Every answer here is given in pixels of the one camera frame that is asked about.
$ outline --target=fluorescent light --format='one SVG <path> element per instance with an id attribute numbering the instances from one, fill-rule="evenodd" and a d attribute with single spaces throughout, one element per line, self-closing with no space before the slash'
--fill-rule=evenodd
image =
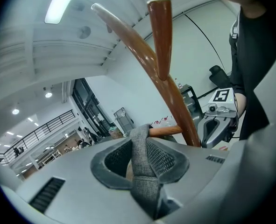
<path id="1" fill-rule="evenodd" d="M 52 0 L 46 13 L 44 22 L 58 24 L 71 0 Z"/>
<path id="2" fill-rule="evenodd" d="M 20 111 L 18 109 L 12 110 L 12 114 L 18 114 Z"/>
<path id="3" fill-rule="evenodd" d="M 52 95 L 53 95 L 53 94 L 52 94 L 51 92 L 48 92 L 48 93 L 45 94 L 45 97 L 46 97 L 46 98 L 50 98 L 50 97 L 52 97 Z"/>

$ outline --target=y-shaped wooden stick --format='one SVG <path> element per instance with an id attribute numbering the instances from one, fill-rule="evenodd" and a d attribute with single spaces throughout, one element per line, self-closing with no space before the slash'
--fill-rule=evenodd
<path id="1" fill-rule="evenodd" d="M 170 34 L 172 34 L 171 2 L 169 0 L 152 0 L 148 3 L 148 8 L 156 51 L 159 56 L 158 59 L 151 47 L 133 28 L 110 13 L 100 4 L 95 3 L 91 7 L 117 36 L 120 37 L 149 75 L 174 116 L 178 126 L 181 128 L 186 143 L 191 146 L 200 147 L 193 119 L 184 104 L 179 89 L 169 75 L 171 57 L 170 46 L 172 40 L 172 35 L 170 36 Z M 162 37 L 164 33 L 166 33 L 167 36 L 165 41 Z"/>

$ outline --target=gray fabric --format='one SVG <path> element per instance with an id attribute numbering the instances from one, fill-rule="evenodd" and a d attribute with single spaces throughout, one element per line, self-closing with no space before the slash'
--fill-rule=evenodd
<path id="1" fill-rule="evenodd" d="M 130 133 L 132 144 L 133 188 L 131 194 L 139 205 L 152 217 L 156 216 L 160 186 L 147 156 L 146 138 L 149 125 L 135 128 Z"/>

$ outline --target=railing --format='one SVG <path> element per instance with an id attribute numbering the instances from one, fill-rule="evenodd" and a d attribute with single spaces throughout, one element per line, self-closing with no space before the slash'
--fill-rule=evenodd
<path id="1" fill-rule="evenodd" d="M 22 138 L 12 147 L 10 147 L 4 154 L 0 154 L 0 164 L 8 165 L 15 158 L 21 155 L 23 151 L 25 151 L 25 149 L 28 149 L 38 140 L 41 140 L 43 137 L 45 137 L 45 135 L 54 131 L 55 129 L 62 126 L 64 123 L 68 122 L 73 118 L 75 118 L 75 115 L 73 114 L 72 110 L 69 110 L 68 112 L 61 114 L 60 116 L 52 119 L 48 123 L 35 129 L 33 132 L 29 133 L 27 136 Z"/>

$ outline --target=black shirt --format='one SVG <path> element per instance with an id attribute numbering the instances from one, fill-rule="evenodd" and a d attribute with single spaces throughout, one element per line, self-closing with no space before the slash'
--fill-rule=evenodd
<path id="1" fill-rule="evenodd" d="M 235 93 L 247 97 L 240 140 L 269 124 L 254 89 L 276 60 L 276 23 L 271 12 L 250 19 L 240 14 L 239 36 L 229 38 L 232 53 L 231 84 Z"/>

